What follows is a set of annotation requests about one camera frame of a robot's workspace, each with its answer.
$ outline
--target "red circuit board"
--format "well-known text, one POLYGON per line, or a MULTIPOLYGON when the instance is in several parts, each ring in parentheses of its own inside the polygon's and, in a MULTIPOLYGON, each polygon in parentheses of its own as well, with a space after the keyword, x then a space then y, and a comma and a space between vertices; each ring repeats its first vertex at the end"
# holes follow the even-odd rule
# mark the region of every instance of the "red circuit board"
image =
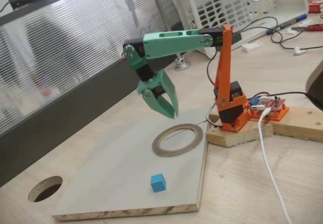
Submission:
POLYGON ((279 110, 282 104, 285 102, 285 99, 259 99, 259 103, 257 105, 263 104, 267 107, 271 107, 272 110, 279 110))

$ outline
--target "blue marker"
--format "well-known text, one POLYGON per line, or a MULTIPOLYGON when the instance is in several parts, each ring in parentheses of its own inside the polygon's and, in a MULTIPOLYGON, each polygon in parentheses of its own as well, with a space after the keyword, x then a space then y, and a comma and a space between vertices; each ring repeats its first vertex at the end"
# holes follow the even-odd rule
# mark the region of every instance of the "blue marker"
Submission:
MULTIPOLYGON (((294 24, 296 24, 299 21, 305 20, 306 18, 307 18, 307 14, 298 16, 295 19, 292 19, 292 20, 290 20, 288 22, 285 22, 285 23, 279 25, 278 28, 276 28, 276 31, 283 30, 284 28, 289 27, 291 25, 294 25, 294 24)), ((271 31, 271 30, 268 30, 267 31, 267 35, 271 35, 272 33, 273 33, 273 31, 271 31)))

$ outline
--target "white basket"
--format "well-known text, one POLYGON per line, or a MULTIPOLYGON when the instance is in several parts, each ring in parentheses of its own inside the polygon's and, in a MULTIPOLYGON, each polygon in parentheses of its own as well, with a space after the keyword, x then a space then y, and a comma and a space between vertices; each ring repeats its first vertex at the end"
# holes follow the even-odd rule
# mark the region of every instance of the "white basket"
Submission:
MULTIPOLYGON (((265 16, 276 17, 279 24, 282 24, 308 13, 307 0, 175 0, 175 4, 185 30, 229 24, 233 31, 238 31, 265 16)), ((254 23, 251 27, 274 28, 275 25, 275 20, 268 18, 254 23)), ((265 34, 264 29, 243 32, 242 40, 234 44, 232 49, 265 34)), ((206 48, 201 52, 211 58, 215 49, 206 48)))

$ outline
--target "desk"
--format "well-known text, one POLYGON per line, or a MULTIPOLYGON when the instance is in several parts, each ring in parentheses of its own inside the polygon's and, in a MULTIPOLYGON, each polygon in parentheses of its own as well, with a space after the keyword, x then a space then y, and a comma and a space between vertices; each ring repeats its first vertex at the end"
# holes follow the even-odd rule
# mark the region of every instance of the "desk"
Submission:
MULTIPOLYGON (((319 15, 312 14, 309 17, 316 23, 319 21, 319 15)), ((305 32, 285 45, 323 45, 322 38, 322 32, 305 32)), ((260 38, 259 41, 263 42, 263 47, 256 51, 244 53, 238 48, 232 52, 231 81, 238 80, 247 96, 261 91, 304 91, 308 76, 323 59, 323 49, 294 56, 291 50, 283 50, 279 45, 271 43, 268 36, 260 38)), ((173 70, 174 65, 166 68, 177 89, 180 110, 211 105, 214 94, 206 76, 208 58, 195 51, 187 53, 187 58, 192 62, 187 70, 176 72, 173 70)), ((217 61, 214 60, 210 67, 213 78, 217 61)), ((286 95, 286 99, 288 105, 314 107, 303 95, 286 95)), ((159 116, 144 103, 137 92, 129 94, 2 186, 0 223, 56 223, 51 214, 104 130, 115 125, 159 116), (30 190, 51 176, 63 178, 61 188, 48 199, 37 203, 29 202, 30 190)), ((274 136, 265 140, 265 147, 292 221, 323 223, 323 144, 274 136)), ((232 148, 209 144, 199 212, 68 223, 265 224, 285 223, 285 220, 265 169, 260 144, 253 141, 232 148)))

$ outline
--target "white cable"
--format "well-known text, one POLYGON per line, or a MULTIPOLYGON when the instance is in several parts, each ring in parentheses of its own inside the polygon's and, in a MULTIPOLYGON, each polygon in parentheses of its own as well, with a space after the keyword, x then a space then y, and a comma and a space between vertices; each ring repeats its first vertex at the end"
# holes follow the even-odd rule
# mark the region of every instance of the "white cable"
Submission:
POLYGON ((283 201, 282 195, 281 195, 281 193, 280 193, 280 191, 279 191, 279 189, 278 189, 278 186, 277 186, 277 184, 276 184, 276 182, 275 182, 275 180, 274 180, 274 176, 273 176, 272 171, 271 171, 271 169, 270 169, 270 167, 269 167, 269 164, 268 164, 268 161, 267 161, 267 157, 266 157, 266 152, 265 152, 265 150, 264 150, 264 144, 263 144, 263 138, 262 138, 262 132, 261 132, 261 125, 260 125, 260 124, 261 124, 262 119, 263 119, 265 116, 267 116, 267 115, 269 114, 269 112, 271 112, 271 110, 272 110, 272 109, 271 109, 270 107, 269 107, 269 108, 266 108, 266 109, 262 112, 261 117, 260 117, 259 122, 258 122, 259 138, 260 138, 260 143, 261 143, 262 156, 263 156, 263 160, 264 160, 264 163, 265 163, 265 165, 266 165, 266 168, 267 168, 267 171, 268 171, 269 177, 270 177, 270 179, 271 179, 271 181, 272 181, 272 183, 273 183, 274 189, 276 190, 276 193, 277 193, 277 195, 278 195, 279 201, 280 201, 280 203, 281 203, 281 206, 282 206, 283 213, 284 213, 284 216, 285 216, 285 218, 286 218, 286 221, 288 222, 288 224, 293 224, 293 223, 292 223, 292 221, 291 221, 291 219, 290 219, 290 217, 289 217, 289 215, 288 215, 288 212, 287 212, 287 209, 286 209, 285 203, 284 203, 284 201, 283 201))

